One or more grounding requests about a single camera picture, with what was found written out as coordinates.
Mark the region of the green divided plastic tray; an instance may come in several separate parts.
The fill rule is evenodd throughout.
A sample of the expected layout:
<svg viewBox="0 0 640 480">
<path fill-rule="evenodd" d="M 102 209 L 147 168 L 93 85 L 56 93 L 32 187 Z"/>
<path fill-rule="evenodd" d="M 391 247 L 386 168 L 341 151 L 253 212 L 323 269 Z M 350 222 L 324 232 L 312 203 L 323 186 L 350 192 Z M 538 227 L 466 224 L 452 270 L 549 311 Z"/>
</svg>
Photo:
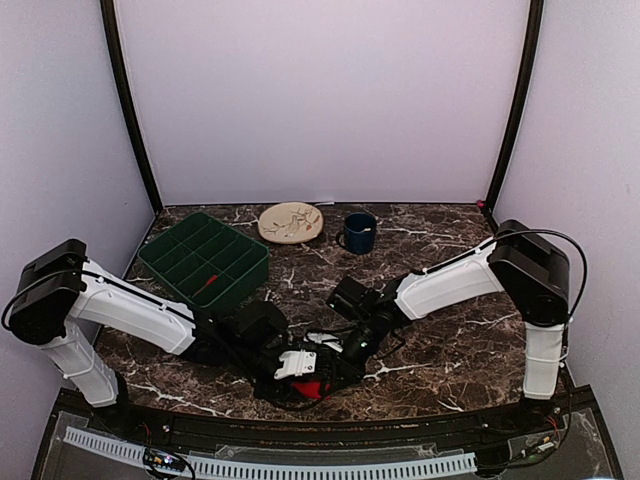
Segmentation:
<svg viewBox="0 0 640 480">
<path fill-rule="evenodd" d="M 138 258 L 178 301 L 206 312 L 234 310 L 269 278 L 268 247 L 203 212 L 158 235 Z"/>
</svg>

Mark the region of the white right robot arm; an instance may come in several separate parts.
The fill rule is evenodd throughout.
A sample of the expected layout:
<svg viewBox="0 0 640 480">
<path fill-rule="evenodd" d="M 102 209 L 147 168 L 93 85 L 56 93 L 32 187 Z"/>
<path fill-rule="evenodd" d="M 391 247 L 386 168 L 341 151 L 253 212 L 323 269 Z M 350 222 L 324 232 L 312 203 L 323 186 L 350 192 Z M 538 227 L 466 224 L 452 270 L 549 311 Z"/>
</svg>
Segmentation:
<svg viewBox="0 0 640 480">
<path fill-rule="evenodd" d="M 443 308 L 503 292 L 526 329 L 526 399 L 511 410 L 510 424 L 517 432 L 530 434 L 549 416 L 546 400 L 556 390 L 564 331 L 572 317 L 570 260 L 548 242 L 551 234 L 508 220 L 494 237 L 450 260 L 394 279 L 382 291 L 344 277 L 327 304 L 354 321 L 354 328 L 345 339 L 321 331 L 311 331 L 306 338 L 337 352 L 336 376 L 351 384 L 362 378 L 367 361 L 393 332 Z"/>
</svg>

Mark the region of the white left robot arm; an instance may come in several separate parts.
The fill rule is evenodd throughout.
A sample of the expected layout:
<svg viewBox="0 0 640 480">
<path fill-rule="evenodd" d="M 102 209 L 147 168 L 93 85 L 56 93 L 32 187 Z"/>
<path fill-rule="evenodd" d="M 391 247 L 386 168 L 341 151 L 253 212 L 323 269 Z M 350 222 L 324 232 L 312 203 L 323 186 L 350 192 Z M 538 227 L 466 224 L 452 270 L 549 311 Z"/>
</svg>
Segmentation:
<svg viewBox="0 0 640 480">
<path fill-rule="evenodd" d="M 140 429 L 140 412 L 124 400 L 124 381 L 84 336 L 81 320 L 119 330 L 196 364 L 230 364 L 254 382 L 279 384 L 312 373 L 316 366 L 309 350 L 270 349 L 253 338 L 236 338 L 186 305 L 111 275 L 87 257 L 85 243 L 69 239 L 24 267 L 1 323 L 22 342 L 44 351 L 92 407 L 102 408 L 103 421 L 120 436 Z"/>
</svg>

